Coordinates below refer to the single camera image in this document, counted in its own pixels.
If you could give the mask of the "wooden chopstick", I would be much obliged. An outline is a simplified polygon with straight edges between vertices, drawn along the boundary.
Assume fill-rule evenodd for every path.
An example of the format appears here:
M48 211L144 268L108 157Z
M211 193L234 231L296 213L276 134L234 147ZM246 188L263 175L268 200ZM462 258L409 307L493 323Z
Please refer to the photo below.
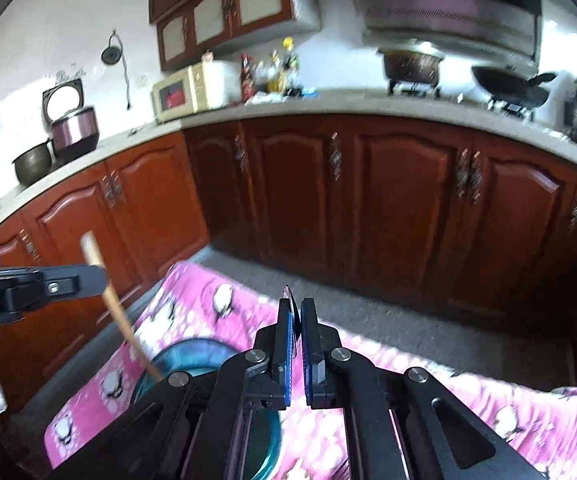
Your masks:
M89 266L98 266L99 268L106 270L106 264L101 249L98 247L98 242L96 241L92 231L85 232L82 235L80 238L80 247L84 260L86 260L86 263ZM159 370L156 370L151 359L145 354L140 342L136 339L132 324L124 307L122 307L116 289L110 280L107 280L107 285L104 292L102 292L102 299L106 309L110 312L115 324L119 328L119 332L139 358L139 361L145 367L147 374L150 375L155 382L161 382L162 374L160 374Z

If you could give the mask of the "metal spoon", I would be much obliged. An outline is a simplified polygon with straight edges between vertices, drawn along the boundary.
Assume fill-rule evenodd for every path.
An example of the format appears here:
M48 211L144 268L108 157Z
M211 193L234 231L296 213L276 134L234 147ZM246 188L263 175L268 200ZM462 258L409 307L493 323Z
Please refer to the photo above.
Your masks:
M293 326L294 339L298 340L300 337L300 315L297 302L294 298L293 292L288 285L284 286L283 298L288 300L289 310L291 314L291 326Z

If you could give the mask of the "lower wooden kitchen cabinets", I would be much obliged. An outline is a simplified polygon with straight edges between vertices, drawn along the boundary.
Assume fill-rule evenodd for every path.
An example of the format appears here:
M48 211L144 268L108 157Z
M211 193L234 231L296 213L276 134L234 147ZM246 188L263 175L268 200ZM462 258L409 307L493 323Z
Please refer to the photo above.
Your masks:
M402 116L284 115L100 151L27 190L0 266L80 260L122 300L207 245L577 346L577 146Z

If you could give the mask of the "black inner cooker pot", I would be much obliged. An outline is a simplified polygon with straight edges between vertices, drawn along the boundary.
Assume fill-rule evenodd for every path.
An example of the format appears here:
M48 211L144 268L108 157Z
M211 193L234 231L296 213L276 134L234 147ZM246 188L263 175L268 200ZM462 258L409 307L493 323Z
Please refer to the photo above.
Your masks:
M53 158L49 149L49 140L37 144L13 160L18 182L31 186L49 174Z

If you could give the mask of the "rice cooker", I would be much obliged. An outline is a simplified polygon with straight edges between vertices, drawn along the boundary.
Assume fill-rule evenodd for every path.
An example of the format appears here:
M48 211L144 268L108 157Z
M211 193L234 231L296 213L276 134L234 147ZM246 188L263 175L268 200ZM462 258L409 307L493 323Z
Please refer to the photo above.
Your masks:
M63 81L42 93L42 119L60 165L91 153L100 129L93 106L84 105L80 77Z

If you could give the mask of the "cream microwave oven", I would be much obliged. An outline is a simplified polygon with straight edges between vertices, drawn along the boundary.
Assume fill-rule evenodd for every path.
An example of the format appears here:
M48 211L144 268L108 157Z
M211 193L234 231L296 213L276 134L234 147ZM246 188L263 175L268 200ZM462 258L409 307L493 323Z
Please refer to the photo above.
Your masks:
M240 73L233 62L209 61L185 67L157 82L152 89L157 124L241 102Z

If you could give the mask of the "dark sauce bottle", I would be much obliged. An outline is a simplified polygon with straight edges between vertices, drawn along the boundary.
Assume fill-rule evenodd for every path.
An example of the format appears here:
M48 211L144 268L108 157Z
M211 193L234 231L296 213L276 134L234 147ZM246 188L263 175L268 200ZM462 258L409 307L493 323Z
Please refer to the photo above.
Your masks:
M247 54L243 54L241 56L240 83L242 101L247 102L256 93L255 79L252 72L252 61L250 61L250 56Z

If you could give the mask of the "yellow cap oil bottle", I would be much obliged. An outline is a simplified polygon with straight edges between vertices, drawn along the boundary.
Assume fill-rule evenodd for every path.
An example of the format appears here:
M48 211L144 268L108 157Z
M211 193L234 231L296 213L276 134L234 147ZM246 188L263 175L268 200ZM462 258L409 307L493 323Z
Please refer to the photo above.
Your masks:
M286 37L283 40L283 48L285 49L286 94L287 96L300 96L302 84L299 76L299 58L295 50L294 39Z

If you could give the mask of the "dark cooking pot with lid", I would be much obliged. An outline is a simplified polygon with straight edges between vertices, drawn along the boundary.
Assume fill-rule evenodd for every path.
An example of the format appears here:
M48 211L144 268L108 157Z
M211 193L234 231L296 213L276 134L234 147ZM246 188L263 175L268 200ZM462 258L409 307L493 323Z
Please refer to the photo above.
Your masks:
M400 82L410 84L439 84L439 67L445 53L427 41L400 42L382 47L377 53L383 57L384 72L393 89Z

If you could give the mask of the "black wok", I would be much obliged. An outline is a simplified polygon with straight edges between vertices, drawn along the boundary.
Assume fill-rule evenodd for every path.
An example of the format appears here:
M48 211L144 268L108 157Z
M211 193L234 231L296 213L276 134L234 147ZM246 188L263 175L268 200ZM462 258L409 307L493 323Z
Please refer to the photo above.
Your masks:
M549 84L557 77L557 73L548 72L525 79L511 70L489 66L473 66L471 73L477 84L496 101L529 110L541 107L547 101L550 90L543 88L543 84Z

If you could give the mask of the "range hood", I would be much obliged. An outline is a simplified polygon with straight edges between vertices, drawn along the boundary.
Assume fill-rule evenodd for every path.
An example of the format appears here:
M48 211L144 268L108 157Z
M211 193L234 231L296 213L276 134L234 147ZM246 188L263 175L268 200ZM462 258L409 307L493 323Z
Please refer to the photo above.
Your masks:
M353 0L363 41L386 47L416 39L445 53L523 72L538 69L542 0Z

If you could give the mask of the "upper wooden wall cabinet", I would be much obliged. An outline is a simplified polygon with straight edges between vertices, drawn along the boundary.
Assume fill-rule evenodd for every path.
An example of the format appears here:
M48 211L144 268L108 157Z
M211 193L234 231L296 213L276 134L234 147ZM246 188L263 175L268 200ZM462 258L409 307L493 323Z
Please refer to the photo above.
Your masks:
M231 53L322 28L317 0L148 0L164 72L206 51Z

